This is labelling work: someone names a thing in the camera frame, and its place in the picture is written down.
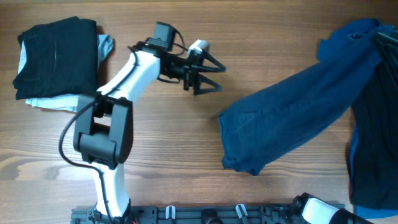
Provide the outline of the navy blue shorts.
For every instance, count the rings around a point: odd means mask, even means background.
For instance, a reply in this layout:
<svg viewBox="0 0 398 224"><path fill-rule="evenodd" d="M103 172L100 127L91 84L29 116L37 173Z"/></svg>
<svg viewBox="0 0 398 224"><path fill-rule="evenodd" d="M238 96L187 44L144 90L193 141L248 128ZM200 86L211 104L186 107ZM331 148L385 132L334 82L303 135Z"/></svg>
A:
<svg viewBox="0 0 398 224"><path fill-rule="evenodd" d="M394 30L340 28L320 41L318 63L227 107L218 117L223 167L258 175L339 119L381 62L377 35Z"/></svg>

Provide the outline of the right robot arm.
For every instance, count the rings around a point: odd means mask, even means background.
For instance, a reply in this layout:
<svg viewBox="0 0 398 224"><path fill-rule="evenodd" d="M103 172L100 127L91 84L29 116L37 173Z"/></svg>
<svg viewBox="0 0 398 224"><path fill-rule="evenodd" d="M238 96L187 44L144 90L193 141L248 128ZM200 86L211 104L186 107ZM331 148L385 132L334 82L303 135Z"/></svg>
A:
<svg viewBox="0 0 398 224"><path fill-rule="evenodd" d="M373 224L344 208L337 208L308 193L294 198L287 217L288 223Z"/></svg>

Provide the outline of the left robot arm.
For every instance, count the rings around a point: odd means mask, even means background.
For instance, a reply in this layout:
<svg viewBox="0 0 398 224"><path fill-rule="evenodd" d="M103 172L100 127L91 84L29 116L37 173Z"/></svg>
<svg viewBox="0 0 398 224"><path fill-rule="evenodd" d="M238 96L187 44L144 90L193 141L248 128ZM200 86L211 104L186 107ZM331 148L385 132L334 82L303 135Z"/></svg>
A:
<svg viewBox="0 0 398 224"><path fill-rule="evenodd" d="M149 38L131 47L122 70L98 93L81 95L74 119L74 149L81 154L84 168L97 173L98 201L93 222L129 223L131 200L124 183L124 163L133 142L133 104L161 75L166 83L183 82L194 95L221 91L219 84L203 76L224 72L226 67L209 53L209 44L197 40L187 56L173 54L174 42Z"/></svg>

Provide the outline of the folded white grey shirt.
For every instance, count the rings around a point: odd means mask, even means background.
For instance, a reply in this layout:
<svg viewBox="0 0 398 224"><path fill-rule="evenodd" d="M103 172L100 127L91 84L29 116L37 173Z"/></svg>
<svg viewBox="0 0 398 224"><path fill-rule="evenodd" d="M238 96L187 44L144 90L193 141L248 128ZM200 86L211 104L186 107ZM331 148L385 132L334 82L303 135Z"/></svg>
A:
<svg viewBox="0 0 398 224"><path fill-rule="evenodd" d="M109 34L97 35L97 69L100 67L100 63L104 61L108 54L114 48L114 40ZM18 74L21 73L22 69L27 63L27 51L24 42L21 44L21 54L19 59ZM36 108L44 108L48 110L63 110L76 112L78 106L78 95L66 94L55 96L52 98L28 98L25 103Z"/></svg>

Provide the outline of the folded black shirt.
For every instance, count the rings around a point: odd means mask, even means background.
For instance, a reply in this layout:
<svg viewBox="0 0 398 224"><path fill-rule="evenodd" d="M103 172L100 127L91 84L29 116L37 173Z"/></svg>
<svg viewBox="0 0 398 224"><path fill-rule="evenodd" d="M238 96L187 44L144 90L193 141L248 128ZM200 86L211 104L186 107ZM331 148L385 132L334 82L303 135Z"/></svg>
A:
<svg viewBox="0 0 398 224"><path fill-rule="evenodd" d="M33 26L17 39L26 63L12 81L16 100L96 91L96 21L69 17Z"/></svg>

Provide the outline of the black shirt on pile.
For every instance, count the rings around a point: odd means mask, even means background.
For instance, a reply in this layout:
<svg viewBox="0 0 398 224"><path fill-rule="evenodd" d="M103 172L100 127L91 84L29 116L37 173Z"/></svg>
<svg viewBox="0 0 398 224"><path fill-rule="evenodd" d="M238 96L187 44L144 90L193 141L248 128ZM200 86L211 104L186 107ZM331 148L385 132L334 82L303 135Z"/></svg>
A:
<svg viewBox="0 0 398 224"><path fill-rule="evenodd" d="M352 105L351 201L397 209L397 31L374 40L381 62Z"/></svg>

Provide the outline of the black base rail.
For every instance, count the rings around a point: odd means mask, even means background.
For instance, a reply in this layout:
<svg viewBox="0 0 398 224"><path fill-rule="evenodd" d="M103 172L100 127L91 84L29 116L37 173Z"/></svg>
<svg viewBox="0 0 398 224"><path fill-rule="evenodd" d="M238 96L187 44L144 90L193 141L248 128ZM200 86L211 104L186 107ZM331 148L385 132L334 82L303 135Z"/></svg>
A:
<svg viewBox="0 0 398 224"><path fill-rule="evenodd" d="M306 223L299 213L290 213L289 204L264 204L261 206L242 205L246 211L239 214L235 206L218 207L165 207L132 206L130 214L116 223L138 224L195 224L195 223L249 223L281 224Z"/></svg>

